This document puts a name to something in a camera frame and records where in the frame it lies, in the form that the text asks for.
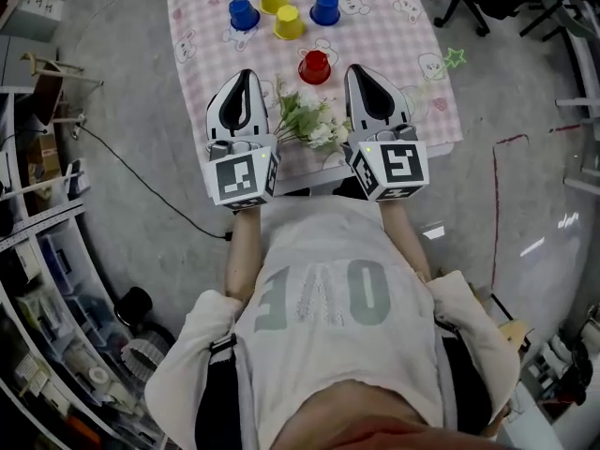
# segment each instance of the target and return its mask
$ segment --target red tape line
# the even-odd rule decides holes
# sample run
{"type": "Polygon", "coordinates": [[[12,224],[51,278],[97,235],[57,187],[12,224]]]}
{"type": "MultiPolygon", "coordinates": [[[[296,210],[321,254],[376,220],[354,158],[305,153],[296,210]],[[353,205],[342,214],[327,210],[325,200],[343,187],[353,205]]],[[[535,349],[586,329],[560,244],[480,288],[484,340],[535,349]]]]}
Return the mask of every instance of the red tape line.
{"type": "MultiPolygon", "coordinates": [[[[527,140],[527,144],[529,145],[529,137],[524,133],[519,133],[514,137],[510,137],[504,140],[500,140],[496,142],[496,145],[501,145],[504,143],[514,142],[518,139],[527,140]]],[[[494,283],[496,283],[496,254],[498,253],[498,231],[500,226],[500,190],[498,189],[498,159],[496,159],[496,146],[491,147],[491,154],[494,158],[494,195],[496,199],[496,218],[494,220],[496,230],[494,233],[494,258],[492,260],[491,266],[491,290],[494,291],[494,283]]]]}
{"type": "Polygon", "coordinates": [[[567,125],[566,127],[551,128],[548,133],[553,133],[555,131],[576,130],[580,127],[581,127],[581,124],[567,125]]]}

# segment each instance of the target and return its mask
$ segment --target red cup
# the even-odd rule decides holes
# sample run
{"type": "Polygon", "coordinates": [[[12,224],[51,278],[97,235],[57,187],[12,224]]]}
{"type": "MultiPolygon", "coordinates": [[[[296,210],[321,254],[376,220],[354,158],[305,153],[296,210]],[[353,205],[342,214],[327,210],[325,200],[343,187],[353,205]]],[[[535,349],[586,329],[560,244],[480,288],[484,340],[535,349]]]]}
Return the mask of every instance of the red cup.
{"type": "Polygon", "coordinates": [[[325,82],[331,75],[327,55],[320,50],[311,50],[298,67],[300,78],[311,85],[325,82]]]}

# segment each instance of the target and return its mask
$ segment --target tape roll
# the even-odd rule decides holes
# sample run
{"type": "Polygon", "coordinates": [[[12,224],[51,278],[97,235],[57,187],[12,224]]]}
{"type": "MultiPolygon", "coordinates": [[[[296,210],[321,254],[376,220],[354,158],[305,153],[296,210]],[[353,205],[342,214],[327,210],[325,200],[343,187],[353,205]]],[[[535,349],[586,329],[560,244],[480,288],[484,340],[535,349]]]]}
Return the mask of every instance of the tape roll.
{"type": "Polygon", "coordinates": [[[98,385],[103,385],[109,380],[109,374],[104,368],[90,368],[87,374],[89,375],[90,380],[98,385]]]}

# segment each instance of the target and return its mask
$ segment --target table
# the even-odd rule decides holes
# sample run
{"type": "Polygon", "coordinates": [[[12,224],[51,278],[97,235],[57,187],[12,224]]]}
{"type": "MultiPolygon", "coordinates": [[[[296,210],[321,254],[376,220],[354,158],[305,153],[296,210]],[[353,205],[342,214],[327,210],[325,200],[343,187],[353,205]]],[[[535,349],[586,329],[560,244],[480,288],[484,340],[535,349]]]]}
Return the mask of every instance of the table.
{"type": "MultiPolygon", "coordinates": [[[[419,0],[339,0],[341,19],[331,27],[321,27],[309,18],[315,0],[291,0],[307,25],[306,33],[292,41],[273,34],[272,15],[262,14],[258,27],[246,32],[232,29],[231,0],[167,1],[176,65],[201,165],[208,160],[206,107],[218,89],[243,68],[253,69],[261,80],[273,129],[279,122],[274,99],[276,75],[288,88],[304,85],[297,69],[311,49],[327,53],[332,66],[329,80],[314,88],[321,98],[332,101],[334,114],[345,114],[346,68],[360,63],[401,89],[417,137],[427,144],[430,156],[448,153],[454,142],[462,140],[449,77],[438,70],[446,50],[440,50],[419,0]]],[[[259,7],[260,0],[249,1],[259,7]]],[[[300,142],[285,143],[278,149],[277,194],[352,175],[340,152],[327,155],[300,142]]]]}

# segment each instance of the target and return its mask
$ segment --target green star sticker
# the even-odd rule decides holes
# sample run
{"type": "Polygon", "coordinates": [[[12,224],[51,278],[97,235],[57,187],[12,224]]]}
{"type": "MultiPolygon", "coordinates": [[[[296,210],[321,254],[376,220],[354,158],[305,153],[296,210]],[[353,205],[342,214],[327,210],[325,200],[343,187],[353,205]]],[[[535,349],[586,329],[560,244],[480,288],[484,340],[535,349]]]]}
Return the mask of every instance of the green star sticker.
{"type": "Polygon", "coordinates": [[[448,68],[456,68],[460,64],[466,64],[467,61],[464,57],[464,50],[453,50],[448,48],[448,55],[444,57],[443,61],[446,63],[448,68]]]}

